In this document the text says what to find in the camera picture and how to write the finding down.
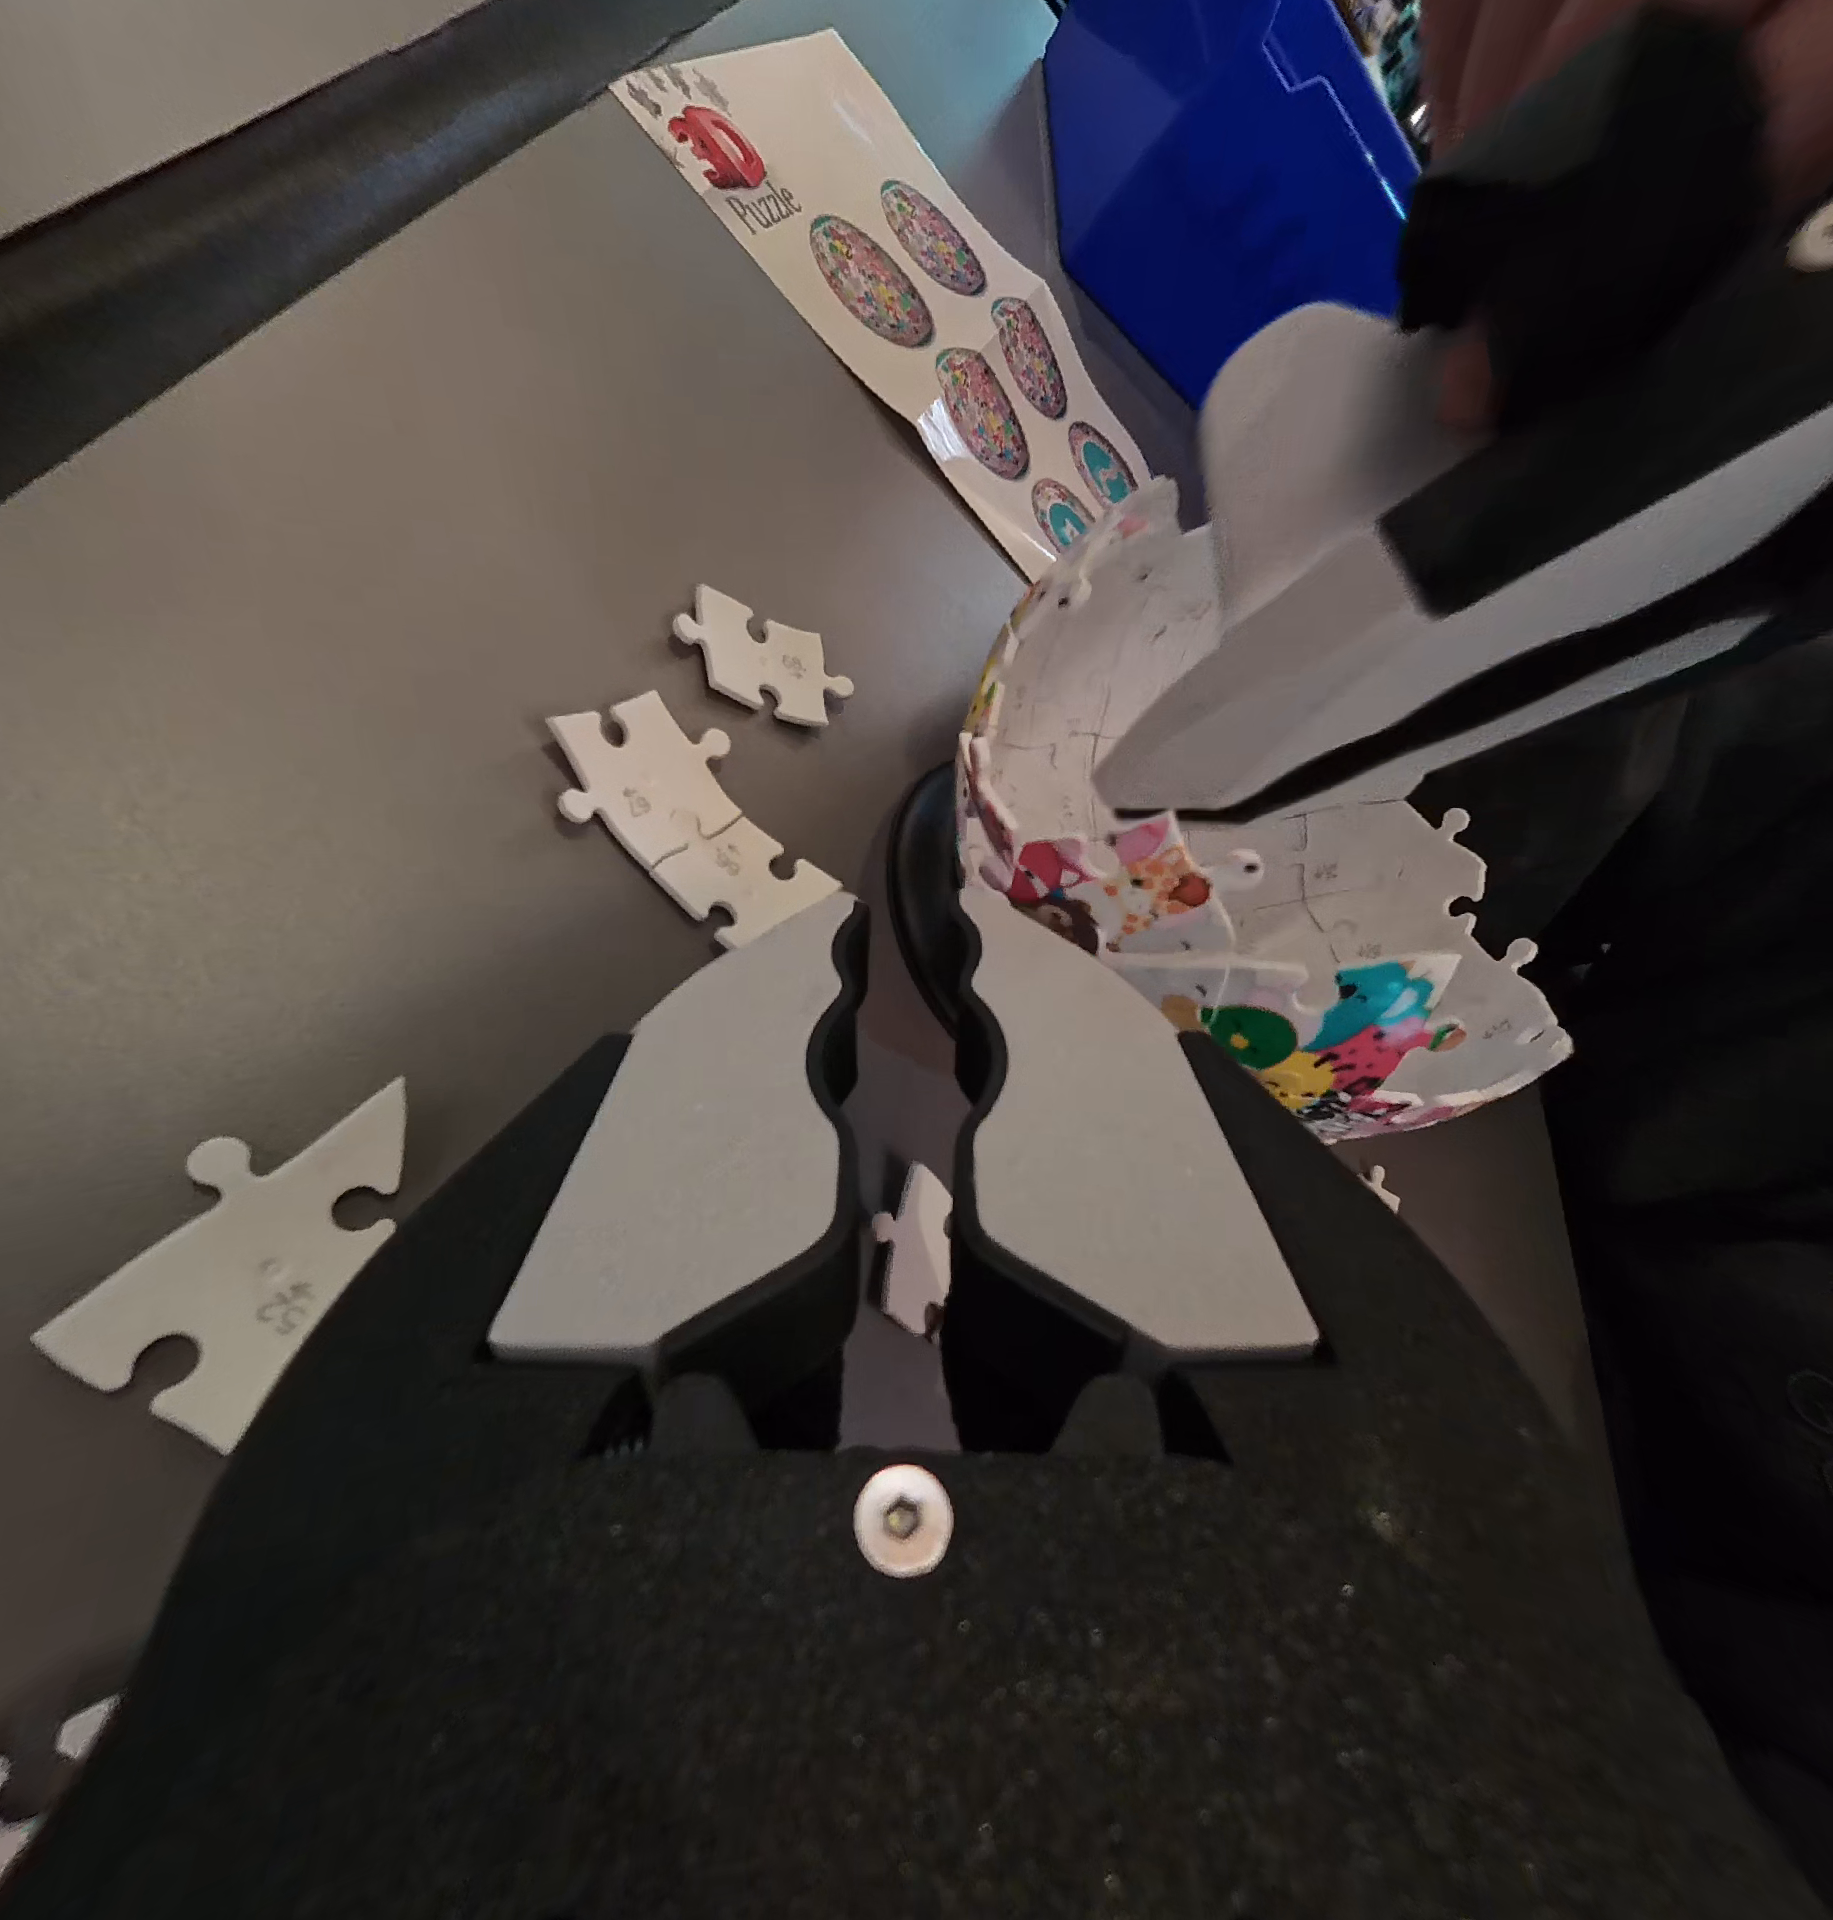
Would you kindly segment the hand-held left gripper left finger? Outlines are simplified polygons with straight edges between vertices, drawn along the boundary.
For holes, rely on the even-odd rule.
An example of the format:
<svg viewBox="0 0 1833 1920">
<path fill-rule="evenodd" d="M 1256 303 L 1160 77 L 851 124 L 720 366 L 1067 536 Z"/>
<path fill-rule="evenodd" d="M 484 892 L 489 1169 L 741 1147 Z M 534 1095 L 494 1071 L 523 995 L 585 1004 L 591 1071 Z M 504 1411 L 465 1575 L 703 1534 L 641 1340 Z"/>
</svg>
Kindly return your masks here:
<svg viewBox="0 0 1833 1920">
<path fill-rule="evenodd" d="M 585 1147 L 494 1316 L 508 1362 L 799 1376 L 851 1328 L 851 1012 L 862 903 L 816 903 L 674 987 L 623 1040 Z"/>
</svg>

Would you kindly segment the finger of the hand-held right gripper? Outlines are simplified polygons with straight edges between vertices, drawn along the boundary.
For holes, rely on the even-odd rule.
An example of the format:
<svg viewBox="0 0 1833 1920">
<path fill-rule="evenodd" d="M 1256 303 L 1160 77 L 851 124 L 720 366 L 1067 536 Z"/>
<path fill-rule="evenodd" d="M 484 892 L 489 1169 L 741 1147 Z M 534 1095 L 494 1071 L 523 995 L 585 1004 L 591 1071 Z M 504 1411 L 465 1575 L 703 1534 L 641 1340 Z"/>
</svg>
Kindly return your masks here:
<svg viewBox="0 0 1833 1920">
<path fill-rule="evenodd" d="M 1099 794 L 1194 821 L 1403 794 L 1462 755 L 1810 638 L 1833 608 L 1749 560 L 1827 488 L 1833 403 L 1451 613 L 1355 531 L 1099 756 Z"/>
</svg>

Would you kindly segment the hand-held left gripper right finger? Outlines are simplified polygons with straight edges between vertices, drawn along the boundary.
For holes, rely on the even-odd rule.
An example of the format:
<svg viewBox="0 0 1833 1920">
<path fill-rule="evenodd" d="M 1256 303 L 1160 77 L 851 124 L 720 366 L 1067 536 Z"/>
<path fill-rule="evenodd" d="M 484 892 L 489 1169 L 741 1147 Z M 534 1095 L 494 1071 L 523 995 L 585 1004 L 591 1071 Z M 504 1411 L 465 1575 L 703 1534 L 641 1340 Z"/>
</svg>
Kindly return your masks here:
<svg viewBox="0 0 1833 1920">
<path fill-rule="evenodd" d="M 1139 1359 L 1314 1359 L 1314 1309 L 1164 1012 L 1000 898 L 960 898 L 960 930 L 971 1240 Z"/>
</svg>

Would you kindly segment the partly built white puzzle ball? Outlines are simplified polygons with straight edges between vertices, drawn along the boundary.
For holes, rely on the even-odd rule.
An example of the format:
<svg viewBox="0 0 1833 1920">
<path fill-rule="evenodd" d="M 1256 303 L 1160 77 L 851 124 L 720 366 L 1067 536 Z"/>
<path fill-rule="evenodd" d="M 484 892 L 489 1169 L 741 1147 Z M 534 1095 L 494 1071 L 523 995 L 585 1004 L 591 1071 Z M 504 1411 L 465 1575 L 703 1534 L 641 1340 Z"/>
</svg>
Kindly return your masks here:
<svg viewBox="0 0 1833 1920">
<path fill-rule="evenodd" d="M 1101 804 L 1099 756 L 1218 640 L 1212 538 L 1178 524 L 1164 477 L 1108 509 L 1059 477 L 1022 493 L 1045 569 L 954 746 L 963 880 L 1224 1045 L 1317 1142 L 1426 1128 L 1562 1066 L 1530 940 L 1472 930 L 1467 813 L 1209 827 Z"/>
</svg>

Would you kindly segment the puzzle pieces group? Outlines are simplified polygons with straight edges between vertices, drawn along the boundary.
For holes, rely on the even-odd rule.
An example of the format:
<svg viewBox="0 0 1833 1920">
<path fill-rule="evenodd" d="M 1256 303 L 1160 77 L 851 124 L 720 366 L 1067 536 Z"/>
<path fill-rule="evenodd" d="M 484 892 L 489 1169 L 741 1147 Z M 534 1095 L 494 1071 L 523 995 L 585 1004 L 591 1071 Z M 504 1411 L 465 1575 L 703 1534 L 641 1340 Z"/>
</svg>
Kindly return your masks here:
<svg viewBox="0 0 1833 1920">
<path fill-rule="evenodd" d="M 741 821 L 720 731 L 664 694 L 548 722 L 602 821 L 750 944 L 848 892 Z M 799 1376 L 508 1362 L 494 1316 L 623 1054 L 600 1040 L 409 1227 L 392 1080 L 275 1170 L 199 1142 L 219 1205 L 36 1345 L 233 1455 L 141 1659 L 56 1726 L 65 1791 L 0 1819 L 0 1912 L 900 1912 L 963 1816 L 954 1595 L 898 1590 L 837 1460 L 845 1345 Z"/>
</svg>

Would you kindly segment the person's right hand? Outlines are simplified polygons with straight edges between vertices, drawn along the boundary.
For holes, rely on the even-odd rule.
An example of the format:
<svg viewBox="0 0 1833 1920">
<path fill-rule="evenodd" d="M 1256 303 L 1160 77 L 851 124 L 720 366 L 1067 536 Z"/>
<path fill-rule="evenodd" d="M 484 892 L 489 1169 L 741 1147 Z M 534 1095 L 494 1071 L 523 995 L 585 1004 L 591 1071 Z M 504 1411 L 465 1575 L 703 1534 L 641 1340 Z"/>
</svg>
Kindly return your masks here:
<svg viewBox="0 0 1833 1920">
<path fill-rule="evenodd" d="M 1420 4 L 1436 155 L 1558 73 L 1631 0 L 1431 0 Z M 1781 200 L 1833 181 L 1833 0 L 1682 0 L 1742 32 L 1766 90 L 1766 169 Z"/>
</svg>

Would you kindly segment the blue plastic bin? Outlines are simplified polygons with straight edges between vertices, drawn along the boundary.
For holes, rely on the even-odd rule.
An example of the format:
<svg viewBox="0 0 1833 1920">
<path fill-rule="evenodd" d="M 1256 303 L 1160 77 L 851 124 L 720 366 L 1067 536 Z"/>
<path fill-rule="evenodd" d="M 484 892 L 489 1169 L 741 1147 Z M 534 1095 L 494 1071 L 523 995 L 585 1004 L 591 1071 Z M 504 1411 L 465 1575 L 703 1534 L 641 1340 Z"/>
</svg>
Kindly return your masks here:
<svg viewBox="0 0 1833 1920">
<path fill-rule="evenodd" d="M 1194 408 L 1292 307 L 1397 314 L 1420 163 L 1332 0 L 1070 0 L 1045 99 L 1059 264 Z"/>
</svg>

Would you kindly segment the printed instruction leaflet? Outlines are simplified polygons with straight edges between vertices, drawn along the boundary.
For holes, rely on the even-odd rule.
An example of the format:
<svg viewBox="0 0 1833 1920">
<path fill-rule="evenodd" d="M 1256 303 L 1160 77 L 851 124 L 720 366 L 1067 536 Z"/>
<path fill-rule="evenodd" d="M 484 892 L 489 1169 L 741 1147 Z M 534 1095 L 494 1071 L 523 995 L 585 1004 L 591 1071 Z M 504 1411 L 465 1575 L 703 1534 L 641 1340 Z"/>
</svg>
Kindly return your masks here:
<svg viewBox="0 0 1833 1920">
<path fill-rule="evenodd" d="M 1036 585 L 1150 477 L 1048 290 L 829 26 L 610 85 Z"/>
</svg>

